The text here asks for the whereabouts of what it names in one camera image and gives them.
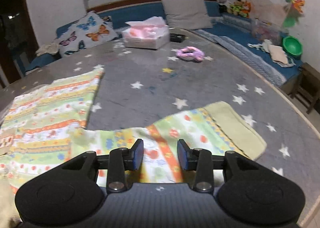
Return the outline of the beige folded cloth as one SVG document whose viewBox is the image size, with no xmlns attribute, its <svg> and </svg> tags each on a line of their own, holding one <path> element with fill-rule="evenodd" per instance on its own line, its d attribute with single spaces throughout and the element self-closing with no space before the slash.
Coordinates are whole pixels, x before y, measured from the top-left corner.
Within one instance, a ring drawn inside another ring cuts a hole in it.
<svg viewBox="0 0 320 228">
<path fill-rule="evenodd" d="M 271 60 L 282 68 L 291 68 L 295 66 L 295 62 L 290 58 L 281 46 L 273 45 L 269 39 L 265 39 L 262 43 L 263 50 L 269 53 Z"/>
</svg>

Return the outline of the black small box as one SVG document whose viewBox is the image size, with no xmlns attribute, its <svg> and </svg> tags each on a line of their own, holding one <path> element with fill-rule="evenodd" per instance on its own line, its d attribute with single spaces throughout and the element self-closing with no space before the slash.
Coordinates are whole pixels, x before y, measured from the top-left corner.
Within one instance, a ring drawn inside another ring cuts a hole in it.
<svg viewBox="0 0 320 228">
<path fill-rule="evenodd" d="M 182 34 L 170 34 L 170 41 L 174 43 L 182 43 L 185 40 L 185 35 Z"/>
</svg>

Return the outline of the pink tissue box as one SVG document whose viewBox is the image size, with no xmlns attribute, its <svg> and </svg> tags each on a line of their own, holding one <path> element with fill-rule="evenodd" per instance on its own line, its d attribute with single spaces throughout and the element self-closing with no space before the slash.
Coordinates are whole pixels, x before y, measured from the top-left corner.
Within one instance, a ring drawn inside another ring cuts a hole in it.
<svg viewBox="0 0 320 228">
<path fill-rule="evenodd" d="M 125 47 L 157 50 L 170 42 L 169 26 L 162 17 L 126 24 L 129 27 L 121 32 Z"/>
</svg>

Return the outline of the colourful pinwheel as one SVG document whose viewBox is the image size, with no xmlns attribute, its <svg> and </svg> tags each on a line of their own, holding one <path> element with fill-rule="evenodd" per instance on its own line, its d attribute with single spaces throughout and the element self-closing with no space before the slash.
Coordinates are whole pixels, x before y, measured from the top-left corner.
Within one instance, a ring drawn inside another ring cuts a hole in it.
<svg viewBox="0 0 320 228">
<path fill-rule="evenodd" d="M 300 17 L 304 16 L 303 8 L 305 0 L 285 0 L 285 2 L 284 11 L 286 17 L 282 23 L 282 27 L 291 28 L 299 22 Z"/>
</svg>

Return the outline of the pink scrunchie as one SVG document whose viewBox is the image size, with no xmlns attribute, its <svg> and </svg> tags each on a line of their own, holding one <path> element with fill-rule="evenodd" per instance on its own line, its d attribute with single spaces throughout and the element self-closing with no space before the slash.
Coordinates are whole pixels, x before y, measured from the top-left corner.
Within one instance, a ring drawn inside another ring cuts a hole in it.
<svg viewBox="0 0 320 228">
<path fill-rule="evenodd" d="M 202 62 L 204 52 L 196 47 L 185 47 L 176 51 L 176 56 L 184 61 Z"/>
</svg>

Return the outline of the grey plain pillow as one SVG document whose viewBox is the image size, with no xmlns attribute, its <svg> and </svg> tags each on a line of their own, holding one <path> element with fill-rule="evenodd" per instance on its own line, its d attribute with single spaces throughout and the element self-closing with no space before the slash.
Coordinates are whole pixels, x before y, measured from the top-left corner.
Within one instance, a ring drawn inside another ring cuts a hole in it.
<svg viewBox="0 0 320 228">
<path fill-rule="evenodd" d="M 185 30 L 212 28 L 204 0 L 162 0 L 168 26 Z"/>
</svg>

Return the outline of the colourful striped children's garment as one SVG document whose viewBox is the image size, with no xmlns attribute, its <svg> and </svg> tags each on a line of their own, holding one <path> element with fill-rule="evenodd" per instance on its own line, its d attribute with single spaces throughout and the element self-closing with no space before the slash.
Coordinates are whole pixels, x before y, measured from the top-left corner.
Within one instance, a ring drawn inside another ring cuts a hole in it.
<svg viewBox="0 0 320 228">
<path fill-rule="evenodd" d="M 235 151 L 256 160 L 266 142 L 223 102 L 167 116 L 148 127 L 87 130 L 103 69 L 62 78 L 14 98 L 1 125 L 1 178 L 16 192 L 24 183 L 85 152 L 97 155 L 144 142 L 140 182 L 182 182 L 177 141 L 215 155 Z"/>
</svg>

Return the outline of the green plastic bowl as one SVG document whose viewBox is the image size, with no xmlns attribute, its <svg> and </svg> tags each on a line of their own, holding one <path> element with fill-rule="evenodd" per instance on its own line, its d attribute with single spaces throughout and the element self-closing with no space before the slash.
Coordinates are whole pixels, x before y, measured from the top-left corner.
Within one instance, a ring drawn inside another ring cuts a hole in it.
<svg viewBox="0 0 320 228">
<path fill-rule="evenodd" d="M 291 57 L 296 60 L 300 60 L 303 53 L 303 46 L 300 41 L 293 36 L 286 36 L 282 41 L 283 49 Z"/>
</svg>

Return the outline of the wooden stool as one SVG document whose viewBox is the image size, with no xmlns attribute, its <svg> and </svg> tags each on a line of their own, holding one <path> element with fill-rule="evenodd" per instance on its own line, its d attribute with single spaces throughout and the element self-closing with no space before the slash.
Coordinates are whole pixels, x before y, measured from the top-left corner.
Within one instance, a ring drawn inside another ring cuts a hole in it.
<svg viewBox="0 0 320 228">
<path fill-rule="evenodd" d="M 310 114 L 319 100 L 319 72 L 308 63 L 303 63 L 299 71 L 290 97 L 294 99 L 299 94 L 308 102 L 306 114 Z"/>
</svg>

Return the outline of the clear plastic storage box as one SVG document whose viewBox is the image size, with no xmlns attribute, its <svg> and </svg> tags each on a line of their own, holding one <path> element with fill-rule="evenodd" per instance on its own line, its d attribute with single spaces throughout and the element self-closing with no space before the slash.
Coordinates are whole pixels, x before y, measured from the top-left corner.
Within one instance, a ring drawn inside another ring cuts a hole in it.
<svg viewBox="0 0 320 228">
<path fill-rule="evenodd" d="M 274 45 L 281 45 L 283 36 L 286 32 L 283 28 L 272 24 L 260 21 L 258 19 L 251 20 L 251 33 L 254 38 L 259 41 L 266 39 L 270 40 Z"/>
</svg>

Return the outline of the yellow-vested teddy bear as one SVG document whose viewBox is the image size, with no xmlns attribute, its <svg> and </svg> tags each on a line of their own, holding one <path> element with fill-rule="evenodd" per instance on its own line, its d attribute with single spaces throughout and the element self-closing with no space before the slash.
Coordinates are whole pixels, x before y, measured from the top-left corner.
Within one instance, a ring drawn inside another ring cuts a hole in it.
<svg viewBox="0 0 320 228">
<path fill-rule="evenodd" d="M 237 16 L 240 15 L 240 12 L 242 12 L 244 7 L 244 1 L 243 0 L 235 0 L 233 4 L 230 6 L 231 14 Z"/>
</svg>

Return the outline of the beige cloth on sofa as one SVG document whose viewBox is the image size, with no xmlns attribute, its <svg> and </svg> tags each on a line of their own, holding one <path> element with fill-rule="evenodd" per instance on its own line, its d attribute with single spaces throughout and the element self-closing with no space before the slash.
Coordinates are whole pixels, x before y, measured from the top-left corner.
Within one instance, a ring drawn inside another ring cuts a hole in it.
<svg viewBox="0 0 320 228">
<path fill-rule="evenodd" d="M 42 56 L 45 54 L 55 55 L 59 52 L 59 45 L 55 42 L 50 44 L 44 44 L 39 47 L 39 49 L 35 52 L 36 56 Z"/>
</svg>

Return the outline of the panda plush toy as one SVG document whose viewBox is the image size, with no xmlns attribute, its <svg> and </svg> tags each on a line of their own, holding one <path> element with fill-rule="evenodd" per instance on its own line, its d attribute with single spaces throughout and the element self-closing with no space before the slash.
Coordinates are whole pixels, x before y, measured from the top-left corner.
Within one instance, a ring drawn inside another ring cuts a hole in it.
<svg viewBox="0 0 320 228">
<path fill-rule="evenodd" d="M 228 13 L 231 2 L 229 0 L 217 0 L 219 4 L 219 13 Z"/>
</svg>

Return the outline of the butterfly print pillow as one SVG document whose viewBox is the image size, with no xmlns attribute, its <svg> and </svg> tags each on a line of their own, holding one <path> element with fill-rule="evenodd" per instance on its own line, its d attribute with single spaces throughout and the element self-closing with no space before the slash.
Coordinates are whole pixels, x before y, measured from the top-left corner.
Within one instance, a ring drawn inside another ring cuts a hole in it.
<svg viewBox="0 0 320 228">
<path fill-rule="evenodd" d="M 69 56 L 117 37 L 118 34 L 114 31 L 111 21 L 106 22 L 97 13 L 90 11 L 57 39 L 59 53 L 62 57 Z"/>
</svg>

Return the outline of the orange plush toy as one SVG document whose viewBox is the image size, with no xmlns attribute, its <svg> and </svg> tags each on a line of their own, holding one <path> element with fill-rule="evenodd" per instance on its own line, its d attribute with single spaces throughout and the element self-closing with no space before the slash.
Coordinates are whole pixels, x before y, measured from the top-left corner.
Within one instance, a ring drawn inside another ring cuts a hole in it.
<svg viewBox="0 0 320 228">
<path fill-rule="evenodd" d="M 249 1 L 244 1 L 242 5 L 242 10 L 239 12 L 239 15 L 244 18 L 249 18 L 249 13 L 251 11 L 251 3 Z"/>
</svg>

